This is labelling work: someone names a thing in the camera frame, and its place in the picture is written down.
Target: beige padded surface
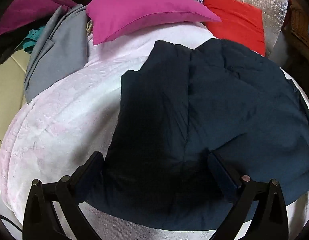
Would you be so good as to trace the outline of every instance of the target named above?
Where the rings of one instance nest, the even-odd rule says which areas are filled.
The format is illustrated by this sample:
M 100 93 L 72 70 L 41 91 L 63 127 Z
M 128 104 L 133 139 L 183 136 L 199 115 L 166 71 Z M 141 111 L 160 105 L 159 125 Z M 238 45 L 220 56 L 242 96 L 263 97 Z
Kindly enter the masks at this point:
M 15 52 L 0 65 L 0 145 L 10 122 L 25 102 L 23 83 L 30 55 Z

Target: red cushion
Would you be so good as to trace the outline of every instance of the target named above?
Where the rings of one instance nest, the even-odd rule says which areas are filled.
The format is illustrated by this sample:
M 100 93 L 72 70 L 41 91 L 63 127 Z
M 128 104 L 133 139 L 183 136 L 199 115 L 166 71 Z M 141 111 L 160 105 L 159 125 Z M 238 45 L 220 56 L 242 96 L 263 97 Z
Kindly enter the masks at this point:
M 205 22 L 219 39 L 241 43 L 265 56 L 262 10 L 237 0 L 203 0 L 222 22 Z

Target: wicker basket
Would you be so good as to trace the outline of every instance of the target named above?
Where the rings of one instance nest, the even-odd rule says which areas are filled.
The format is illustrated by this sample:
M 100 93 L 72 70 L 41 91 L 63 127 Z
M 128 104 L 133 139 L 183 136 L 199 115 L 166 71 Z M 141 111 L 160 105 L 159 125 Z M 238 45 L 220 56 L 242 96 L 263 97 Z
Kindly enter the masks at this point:
M 300 6 L 295 3 L 292 3 L 291 10 L 291 32 L 309 48 L 309 18 Z

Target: metal screw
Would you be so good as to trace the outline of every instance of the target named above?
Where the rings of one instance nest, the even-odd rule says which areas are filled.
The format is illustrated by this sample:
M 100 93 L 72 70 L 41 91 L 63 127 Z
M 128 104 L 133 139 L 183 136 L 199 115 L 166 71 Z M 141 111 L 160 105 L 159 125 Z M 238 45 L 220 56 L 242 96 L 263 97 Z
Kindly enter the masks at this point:
M 242 180 L 245 181 L 245 182 L 249 182 L 251 180 L 251 178 L 248 175 L 243 175 Z
M 279 182 L 276 179 L 272 179 L 271 182 L 276 186 L 279 185 Z
M 39 183 L 39 179 L 34 179 L 34 180 L 32 181 L 32 185 L 34 185 L 34 186 L 37 186 L 38 183 Z
M 68 180 L 70 180 L 70 176 L 69 175 L 65 175 L 61 178 L 62 182 L 67 182 Z

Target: gray cloth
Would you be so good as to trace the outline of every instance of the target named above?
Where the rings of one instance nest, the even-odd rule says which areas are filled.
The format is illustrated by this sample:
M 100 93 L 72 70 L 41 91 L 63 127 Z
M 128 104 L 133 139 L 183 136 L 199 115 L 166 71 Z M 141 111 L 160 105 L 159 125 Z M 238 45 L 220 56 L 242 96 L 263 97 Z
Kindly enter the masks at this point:
M 60 6 L 48 21 L 27 66 L 25 97 L 28 103 L 87 63 L 85 8 L 78 4 L 60 18 L 63 13 Z

